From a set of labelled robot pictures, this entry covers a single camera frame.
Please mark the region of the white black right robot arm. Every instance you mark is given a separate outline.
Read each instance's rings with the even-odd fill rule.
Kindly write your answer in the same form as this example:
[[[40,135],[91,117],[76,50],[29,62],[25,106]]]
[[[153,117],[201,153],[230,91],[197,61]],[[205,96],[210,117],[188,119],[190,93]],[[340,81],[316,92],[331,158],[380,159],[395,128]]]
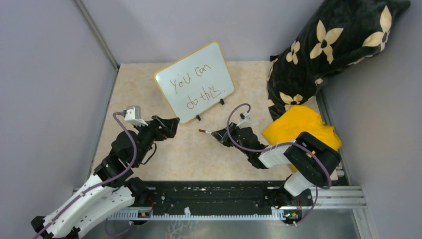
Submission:
[[[250,127],[230,123],[228,127],[210,132],[220,144],[235,147],[247,156],[258,169],[291,164],[296,171],[289,176],[280,192],[281,201],[293,205],[300,194],[316,186],[330,187],[328,176],[341,162],[340,154],[308,132],[301,132],[295,139],[274,146],[264,145]]]

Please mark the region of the black floral pillow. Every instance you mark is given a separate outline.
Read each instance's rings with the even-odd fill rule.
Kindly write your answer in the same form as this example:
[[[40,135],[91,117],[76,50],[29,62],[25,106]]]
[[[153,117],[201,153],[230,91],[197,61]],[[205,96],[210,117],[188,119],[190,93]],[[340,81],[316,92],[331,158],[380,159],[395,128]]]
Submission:
[[[326,0],[282,53],[270,57],[268,110],[277,120],[335,75],[386,47],[408,0]]]

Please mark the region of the white marker pen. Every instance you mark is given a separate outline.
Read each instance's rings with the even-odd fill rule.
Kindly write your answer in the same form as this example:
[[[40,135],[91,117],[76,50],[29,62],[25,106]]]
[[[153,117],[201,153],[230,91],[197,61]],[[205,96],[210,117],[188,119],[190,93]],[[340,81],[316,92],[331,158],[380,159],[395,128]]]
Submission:
[[[198,129],[198,132],[201,132],[201,133],[205,133],[205,134],[212,134],[212,131],[208,131],[208,130],[203,130],[203,129]]]

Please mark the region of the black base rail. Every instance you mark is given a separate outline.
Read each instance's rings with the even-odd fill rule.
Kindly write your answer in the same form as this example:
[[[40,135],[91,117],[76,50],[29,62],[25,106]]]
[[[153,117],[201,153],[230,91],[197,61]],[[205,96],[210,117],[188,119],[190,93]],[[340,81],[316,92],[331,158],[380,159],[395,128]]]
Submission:
[[[148,181],[148,206],[155,216],[268,215],[283,206],[312,205],[310,190],[292,197],[281,190],[283,181]]]

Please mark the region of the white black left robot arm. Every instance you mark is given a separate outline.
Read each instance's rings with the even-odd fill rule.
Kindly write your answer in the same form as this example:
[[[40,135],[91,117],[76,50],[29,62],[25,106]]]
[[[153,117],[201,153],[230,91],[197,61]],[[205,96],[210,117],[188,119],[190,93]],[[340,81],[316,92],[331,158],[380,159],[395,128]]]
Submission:
[[[179,117],[163,119],[152,116],[150,121],[125,121],[128,130],[113,113],[122,132],[111,144],[111,151],[94,169],[87,181],[62,206],[46,216],[36,216],[31,225],[34,238],[80,239],[98,223],[126,207],[153,207],[153,199],[145,182],[133,176],[133,168],[143,164],[144,157],[156,149],[158,141],[174,138]]]

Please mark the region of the yellow cloth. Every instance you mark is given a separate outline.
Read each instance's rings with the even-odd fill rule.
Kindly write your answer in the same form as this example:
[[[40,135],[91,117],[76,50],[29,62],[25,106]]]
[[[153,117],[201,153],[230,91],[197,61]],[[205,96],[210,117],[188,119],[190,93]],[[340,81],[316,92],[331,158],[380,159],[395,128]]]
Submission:
[[[307,132],[335,151],[342,147],[342,141],[334,127],[326,125],[320,113],[310,107],[294,105],[262,131],[270,145],[293,142],[300,133]]]

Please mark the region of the yellow framed whiteboard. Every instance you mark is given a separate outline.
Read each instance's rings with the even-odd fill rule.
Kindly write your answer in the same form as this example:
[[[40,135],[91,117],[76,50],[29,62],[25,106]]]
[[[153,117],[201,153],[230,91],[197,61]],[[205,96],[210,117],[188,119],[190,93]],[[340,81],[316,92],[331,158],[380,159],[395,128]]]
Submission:
[[[234,90],[220,44],[213,41],[154,74],[159,89],[180,123],[220,104]]]

